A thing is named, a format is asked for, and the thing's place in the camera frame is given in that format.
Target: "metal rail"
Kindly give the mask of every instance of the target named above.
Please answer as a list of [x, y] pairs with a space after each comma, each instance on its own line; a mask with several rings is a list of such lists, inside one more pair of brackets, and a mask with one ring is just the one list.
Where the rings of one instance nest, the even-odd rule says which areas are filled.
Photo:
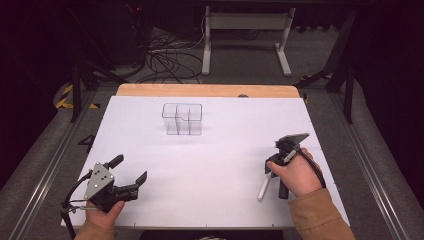
[[409, 240], [411, 239], [407, 234], [405, 228], [402, 226], [395, 209], [393, 208], [392, 203], [381, 184], [374, 168], [371, 164], [371, 161], [365, 152], [364, 147], [361, 144], [361, 141], [356, 134], [355, 126], [349, 124], [343, 115], [343, 104], [339, 96], [337, 94], [329, 94], [330, 100], [333, 105], [338, 109], [337, 113], [340, 117], [340, 120], [343, 122], [343, 125], [346, 131], [349, 134], [349, 137], [353, 143], [355, 148], [355, 153], [357, 155], [359, 166], [361, 167], [362, 172], [364, 173], [365, 179], [370, 186], [371, 192], [374, 195], [375, 201], [380, 208], [381, 213], [383, 214], [384, 220], [390, 230], [390, 233], [393, 236], [393, 239], [400, 240]]
[[46, 171], [44, 172], [41, 180], [36, 185], [34, 192], [31, 195], [30, 200], [27, 203], [21, 217], [16, 223], [15, 228], [10, 234], [9, 240], [19, 240], [24, 239], [27, 234], [29, 227], [31, 226], [32, 221], [38, 213], [38, 210], [41, 207], [41, 204], [46, 197], [54, 178], [56, 177], [57, 172], [62, 165], [65, 154], [68, 150], [68, 145], [72, 140], [81, 120], [83, 119], [87, 109], [89, 109], [90, 103], [92, 102], [95, 96], [95, 92], [88, 92], [83, 101], [82, 112], [75, 120], [74, 123], [70, 123], [68, 129], [65, 132], [65, 135], [60, 142], [58, 149], [56, 150], [50, 164], [48, 165]]

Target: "tan sleeve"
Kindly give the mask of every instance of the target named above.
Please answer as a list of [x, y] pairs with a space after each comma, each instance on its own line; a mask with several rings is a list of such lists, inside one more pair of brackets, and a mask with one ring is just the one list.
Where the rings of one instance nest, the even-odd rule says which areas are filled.
[[78, 231], [75, 240], [113, 240], [115, 239], [115, 230], [104, 229], [91, 222], [85, 222]]
[[289, 207], [296, 229], [304, 240], [355, 239], [326, 188], [290, 201]]

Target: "white tabletop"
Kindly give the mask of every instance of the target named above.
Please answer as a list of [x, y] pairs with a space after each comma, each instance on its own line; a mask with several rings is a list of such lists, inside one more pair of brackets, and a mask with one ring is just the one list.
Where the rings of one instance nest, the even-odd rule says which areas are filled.
[[[202, 104], [202, 135], [167, 135], [165, 103]], [[271, 179], [262, 201], [256, 198], [264, 162], [278, 152], [274, 142], [305, 132], [310, 136], [301, 146], [320, 165], [333, 202], [349, 223], [301, 98], [112, 97], [81, 176], [119, 154], [124, 161], [110, 170], [116, 186], [133, 184], [148, 172], [138, 200], [126, 203], [117, 227], [292, 228], [288, 200], [278, 198], [279, 179]], [[85, 190], [82, 184], [72, 199], [82, 199]], [[83, 211], [71, 214], [76, 227], [84, 219]]]

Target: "human hand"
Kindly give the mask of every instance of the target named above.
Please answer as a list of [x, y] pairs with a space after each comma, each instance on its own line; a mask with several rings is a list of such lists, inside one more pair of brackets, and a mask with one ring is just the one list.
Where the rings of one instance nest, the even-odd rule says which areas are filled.
[[[313, 161], [312, 155], [306, 148], [302, 148], [301, 151]], [[293, 157], [290, 164], [286, 166], [280, 166], [272, 161], [268, 161], [267, 166], [273, 173], [277, 174], [281, 178], [287, 188], [290, 189], [296, 197], [303, 196], [322, 188], [321, 183], [311, 166], [298, 153]]]
[[[90, 201], [87, 201], [87, 206], [96, 207]], [[125, 202], [119, 201], [112, 207], [112, 209], [108, 213], [102, 212], [100, 210], [98, 211], [86, 210], [85, 216], [87, 221], [94, 223], [101, 228], [114, 229], [115, 220], [118, 218], [124, 206], [125, 206]]]

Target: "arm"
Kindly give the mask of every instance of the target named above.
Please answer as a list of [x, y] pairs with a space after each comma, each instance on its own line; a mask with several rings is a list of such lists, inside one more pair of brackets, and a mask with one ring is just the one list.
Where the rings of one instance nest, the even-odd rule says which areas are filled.
[[[115, 220], [124, 208], [125, 202], [117, 202], [109, 213], [102, 211], [86, 210], [86, 220], [82, 228], [78, 231], [75, 240], [112, 240], [115, 239]], [[94, 207], [94, 204], [87, 202], [87, 206]]]
[[[312, 155], [302, 149], [311, 159]], [[355, 239], [352, 230], [334, 206], [330, 193], [323, 189], [312, 168], [296, 154], [287, 166], [273, 162], [268, 167], [277, 174], [296, 199], [289, 202], [290, 213], [297, 231], [308, 239]]]

